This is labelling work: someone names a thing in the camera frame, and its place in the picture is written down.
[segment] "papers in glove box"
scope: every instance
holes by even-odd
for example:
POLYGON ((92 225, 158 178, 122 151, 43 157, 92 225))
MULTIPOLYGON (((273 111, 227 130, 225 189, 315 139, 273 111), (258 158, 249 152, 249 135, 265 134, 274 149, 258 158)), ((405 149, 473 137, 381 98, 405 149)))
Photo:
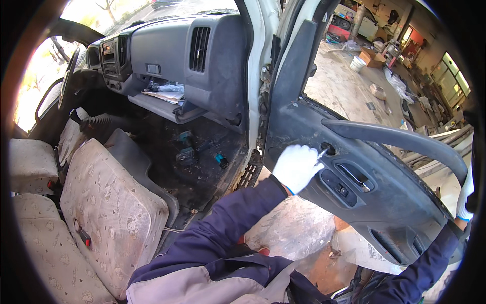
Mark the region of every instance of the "papers in glove box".
POLYGON ((184 97, 184 93, 179 92, 142 92, 146 95, 153 96, 165 100, 173 105, 182 105, 183 101, 181 98, 184 97))

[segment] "seat belt buckle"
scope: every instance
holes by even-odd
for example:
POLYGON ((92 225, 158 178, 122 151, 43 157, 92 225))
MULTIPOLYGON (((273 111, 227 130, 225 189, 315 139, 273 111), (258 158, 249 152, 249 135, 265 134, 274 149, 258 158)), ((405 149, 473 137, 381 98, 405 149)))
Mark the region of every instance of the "seat belt buckle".
POLYGON ((89 237, 89 235, 86 233, 86 231, 81 229, 78 233, 79 233, 79 236, 81 237, 81 239, 83 240, 83 243, 86 245, 86 247, 91 246, 91 237, 89 237))
POLYGON ((83 228, 81 228, 81 226, 79 226, 79 222, 77 219, 74 219, 74 229, 79 234, 81 240, 86 245, 86 247, 91 246, 91 237, 86 231, 83 230, 83 228))

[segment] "screwdriver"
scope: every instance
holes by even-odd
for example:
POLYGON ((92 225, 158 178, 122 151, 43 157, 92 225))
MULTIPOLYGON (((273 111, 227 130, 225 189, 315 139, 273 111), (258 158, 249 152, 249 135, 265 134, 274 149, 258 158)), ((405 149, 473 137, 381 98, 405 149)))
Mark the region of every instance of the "screwdriver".
POLYGON ((319 155, 317 156, 317 161, 315 162, 314 166, 317 166, 319 162, 321 161, 321 158, 324 156, 324 154, 329 150, 329 148, 325 148, 319 155))

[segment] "center console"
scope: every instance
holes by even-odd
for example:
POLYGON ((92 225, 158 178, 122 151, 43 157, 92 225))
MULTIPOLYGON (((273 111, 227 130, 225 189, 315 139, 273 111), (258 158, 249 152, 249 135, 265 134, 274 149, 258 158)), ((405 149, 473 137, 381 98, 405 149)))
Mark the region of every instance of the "center console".
POLYGON ((102 40, 100 59, 105 79, 124 82, 132 74, 129 43, 129 35, 110 36, 102 40))

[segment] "steering wheel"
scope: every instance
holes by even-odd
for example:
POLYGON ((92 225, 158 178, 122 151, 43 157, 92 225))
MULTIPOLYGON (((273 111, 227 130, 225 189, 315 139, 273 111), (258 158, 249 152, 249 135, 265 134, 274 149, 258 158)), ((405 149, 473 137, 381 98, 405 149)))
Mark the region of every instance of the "steering wheel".
POLYGON ((74 73, 74 68, 76 67, 76 63, 78 62, 79 52, 80 52, 79 48, 76 48, 74 54, 71 57, 71 60, 68 63, 68 68, 66 69, 66 73, 64 74, 64 80, 61 86, 61 95, 59 96, 59 103, 58 103, 59 110, 64 109, 64 105, 65 105, 65 103, 63 102, 64 96, 66 95, 66 92, 70 91, 67 88, 70 88, 72 86, 71 75, 74 73))

